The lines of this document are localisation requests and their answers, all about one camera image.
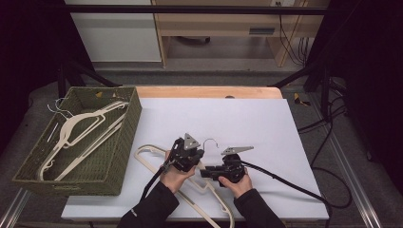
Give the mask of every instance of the plastic hanger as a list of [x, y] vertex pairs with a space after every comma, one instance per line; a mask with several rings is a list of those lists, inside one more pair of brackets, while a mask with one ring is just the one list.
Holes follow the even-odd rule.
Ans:
[[[44, 172], [49, 170], [51, 166], [54, 163], [53, 158], [59, 153], [59, 151], [62, 148], [69, 148], [70, 146], [73, 146], [77, 142], [79, 142], [81, 139], [83, 139], [86, 135], [88, 135], [92, 130], [94, 130], [96, 127], [98, 127], [101, 123], [103, 123], [106, 119], [105, 114], [111, 110], [114, 110], [116, 108], [124, 108], [128, 105], [127, 102], [122, 102], [122, 101], [117, 101], [113, 102], [111, 104], [108, 104], [107, 106], [98, 109], [94, 112], [89, 112], [89, 113], [82, 113], [78, 114], [75, 116], [72, 116], [71, 118], [65, 118], [67, 119], [65, 123], [62, 125], [62, 128], [60, 129], [60, 134], [59, 134], [59, 142], [56, 143], [56, 145], [53, 147], [53, 149], [50, 151], [48, 154], [47, 158], [45, 161], [42, 163], [40, 166], [39, 170], [37, 171], [37, 179], [40, 181], [44, 180]], [[68, 138], [71, 135], [71, 131], [74, 128], [74, 126], [87, 118], [96, 118], [96, 121], [92, 123], [86, 130], [84, 130], [77, 138], [75, 138], [72, 142], [68, 141]]]
[[[157, 172], [157, 169], [152, 166], [152, 164], [150, 164], [148, 161], [146, 161], [143, 157], [140, 156], [140, 153], [145, 152], [145, 151], [150, 151], [153, 153], [159, 153], [163, 156], [165, 156], [165, 152], [166, 150], [161, 149], [158, 146], [155, 145], [151, 145], [151, 144], [146, 144], [143, 145], [141, 147], [139, 147], [137, 149], [137, 151], [134, 153], [134, 157], [141, 162], [145, 167], [147, 167], [151, 172], [153, 172], [154, 174]], [[204, 165], [202, 164], [202, 161], [199, 162], [198, 167], [200, 168], [204, 168]], [[222, 197], [217, 193], [216, 189], [214, 188], [214, 186], [211, 184], [211, 182], [209, 180], [204, 179], [206, 185], [204, 187], [201, 187], [200, 185], [198, 185], [195, 181], [192, 180], [192, 178], [188, 179], [189, 181], [191, 181], [194, 185], [197, 186], [197, 188], [202, 191], [205, 192], [207, 189], [211, 190], [211, 192], [214, 194], [214, 196], [219, 200], [221, 207], [222, 207], [222, 211], [227, 213], [229, 218], [230, 218], [230, 227], [233, 228], [235, 226], [235, 221], [234, 221], [234, 215], [231, 211], [231, 209], [229, 208], [229, 206], [226, 204], [225, 200], [222, 199]], [[214, 228], [220, 228], [220, 226], [214, 221], [212, 220], [207, 213], [205, 213], [198, 204], [196, 204], [195, 202], [193, 202], [192, 200], [190, 200], [190, 198], [181, 190], [178, 191], [178, 194], [193, 208], [195, 209], [205, 220], [208, 221], [208, 223], [210, 223], [210, 225], [212, 225]]]
[[82, 162], [86, 157], [88, 157], [95, 149], [97, 149], [102, 143], [104, 143], [109, 137], [111, 137], [116, 131], [118, 131], [122, 126], [122, 121], [125, 117], [123, 114], [118, 120], [112, 123], [91, 145], [89, 145], [86, 150], [84, 150], [73, 162], [55, 179], [55, 181], [60, 181], [64, 178], [71, 170], [73, 170], [80, 162]]

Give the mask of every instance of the white table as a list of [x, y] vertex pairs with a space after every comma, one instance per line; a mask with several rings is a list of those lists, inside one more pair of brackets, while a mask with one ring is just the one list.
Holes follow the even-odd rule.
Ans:
[[[145, 185], [153, 174], [139, 163], [133, 153], [144, 144], [170, 149], [173, 142], [189, 133], [205, 144], [201, 161], [205, 165], [221, 165], [220, 152], [228, 146], [255, 148], [240, 157], [319, 195], [317, 183], [309, 167], [287, 101], [284, 99], [214, 99], [214, 98], [142, 98], [142, 116], [128, 161], [122, 193], [118, 197], [69, 197], [62, 214], [72, 220], [118, 220], [139, 202]], [[142, 154], [155, 167], [162, 156]], [[273, 211], [284, 220], [327, 219], [324, 204], [273, 180], [259, 171], [248, 169], [253, 185]], [[202, 180], [196, 171], [195, 180]], [[214, 186], [232, 207], [236, 219], [242, 219], [226, 188]], [[213, 219], [227, 219], [210, 192], [202, 193], [189, 181], [181, 189]], [[168, 219], [198, 220], [202, 217], [177, 196], [180, 206]]]

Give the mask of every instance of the wicker basket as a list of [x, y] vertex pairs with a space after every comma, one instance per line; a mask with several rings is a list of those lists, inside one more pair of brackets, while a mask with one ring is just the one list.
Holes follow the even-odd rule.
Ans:
[[[39, 195], [51, 196], [117, 196], [121, 193], [125, 170], [142, 107], [135, 87], [72, 87], [60, 109], [72, 115], [93, 112], [115, 101], [129, 102], [126, 108], [106, 113], [106, 120], [74, 146], [63, 148], [54, 164], [37, 180], [36, 173], [54, 145], [59, 141], [61, 126], [66, 121], [56, 113], [47, 129], [12, 179], [21, 187]], [[104, 130], [125, 113], [122, 127], [78, 164], [62, 180], [55, 180], [63, 170]], [[82, 120], [74, 126], [70, 139], [75, 139], [94, 120]]]

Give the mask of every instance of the white hanger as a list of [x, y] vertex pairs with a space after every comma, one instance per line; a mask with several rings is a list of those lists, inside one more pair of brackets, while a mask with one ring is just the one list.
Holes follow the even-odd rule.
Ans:
[[[166, 150], [161, 149], [160, 147], [157, 147], [155, 145], [151, 145], [151, 144], [146, 144], [143, 146], [140, 146], [137, 151], [134, 153], [134, 157], [141, 162], [145, 167], [147, 167], [151, 172], [153, 172], [154, 174], [157, 172], [157, 169], [155, 167], [152, 166], [152, 164], [150, 164], [148, 161], [146, 161], [144, 158], [142, 158], [140, 156], [141, 152], [144, 152], [146, 150], [149, 150], [150, 152], [153, 153], [159, 153], [162, 154], [164, 156]], [[204, 165], [202, 164], [202, 161], [199, 161], [198, 167], [203, 168]], [[222, 197], [217, 193], [216, 189], [214, 188], [214, 186], [210, 183], [209, 180], [204, 179], [204, 181], [206, 182], [206, 185], [204, 187], [201, 187], [200, 185], [198, 185], [194, 180], [192, 180], [192, 178], [189, 178], [188, 180], [190, 180], [193, 184], [195, 184], [197, 186], [197, 188], [199, 188], [202, 192], [205, 192], [206, 189], [210, 189], [212, 191], [212, 193], [214, 194], [214, 196], [219, 200], [221, 206], [222, 206], [222, 211], [227, 213], [229, 218], [230, 218], [230, 228], [233, 228], [235, 226], [235, 221], [234, 221], [234, 215], [231, 211], [231, 209], [229, 208], [229, 206], [226, 204], [225, 200], [222, 199]], [[208, 221], [208, 223], [210, 223], [210, 225], [212, 225], [214, 228], [220, 228], [220, 226], [214, 221], [212, 220], [207, 213], [205, 213], [198, 204], [196, 204], [195, 202], [191, 201], [190, 198], [181, 190], [178, 191], [178, 194], [193, 208], [195, 209], [195, 211], [197, 211], [205, 220]]]
[[86, 157], [88, 157], [98, 146], [104, 143], [110, 136], [112, 136], [116, 131], [118, 131], [122, 126], [122, 120], [125, 114], [123, 114], [118, 120], [112, 123], [91, 145], [89, 145], [73, 162], [55, 179], [55, 181], [60, 181], [64, 178], [71, 170], [73, 170], [80, 162], [82, 162]]
[[[53, 158], [59, 153], [59, 151], [63, 148], [69, 148], [70, 146], [73, 146], [77, 142], [79, 142], [81, 139], [83, 139], [87, 134], [89, 134], [92, 130], [94, 130], [96, 127], [98, 127], [101, 123], [104, 122], [106, 119], [105, 114], [111, 110], [114, 110], [116, 108], [124, 108], [128, 105], [127, 102], [113, 102], [99, 110], [96, 110], [95, 112], [90, 112], [90, 113], [82, 113], [75, 115], [71, 118], [67, 118], [65, 123], [63, 124], [62, 128], [60, 129], [60, 134], [59, 134], [59, 142], [56, 143], [56, 145], [53, 147], [51, 152], [48, 154], [47, 158], [45, 161], [42, 163], [40, 166], [36, 176], [37, 179], [40, 181], [44, 180], [44, 172], [47, 171], [48, 169], [51, 168], [53, 165]], [[68, 141], [68, 138], [71, 135], [71, 131], [73, 127], [80, 121], [95, 117], [97, 120], [92, 123], [86, 130], [84, 130], [76, 139], [74, 139], [72, 142]]]

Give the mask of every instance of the person's arm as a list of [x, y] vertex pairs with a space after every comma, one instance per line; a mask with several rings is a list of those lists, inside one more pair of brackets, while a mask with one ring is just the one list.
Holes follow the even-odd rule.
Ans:
[[267, 203], [253, 188], [252, 180], [247, 174], [238, 183], [233, 183], [225, 177], [219, 177], [219, 181], [234, 194], [234, 204], [240, 214], [245, 217], [250, 228], [284, 228], [278, 216], [270, 209]]
[[121, 218], [118, 228], [163, 227], [178, 205], [174, 194], [159, 181], [143, 201]]
[[174, 194], [187, 178], [195, 174], [195, 169], [196, 166], [184, 173], [170, 166], [166, 173], [160, 175], [160, 181], [148, 196], [122, 216], [118, 228], [163, 227], [166, 218], [179, 205]]

